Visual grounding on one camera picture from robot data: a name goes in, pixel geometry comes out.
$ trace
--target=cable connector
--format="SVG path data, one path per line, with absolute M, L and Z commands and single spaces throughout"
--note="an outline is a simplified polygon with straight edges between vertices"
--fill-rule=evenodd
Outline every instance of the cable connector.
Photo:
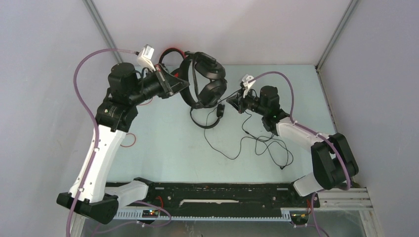
M 149 68 L 151 71 L 155 71 L 151 58 L 153 57 L 154 49 L 146 44 L 140 51 L 137 57 L 137 63 L 143 68 Z
M 250 76 L 249 74 L 246 74 L 242 78 L 242 83 L 243 83 L 243 86 L 245 87 L 245 91 L 243 92 L 243 98 L 246 97 L 246 95 L 250 91 L 251 86 L 255 83 L 255 81 L 250 82 L 253 78 L 254 77 L 253 76 Z

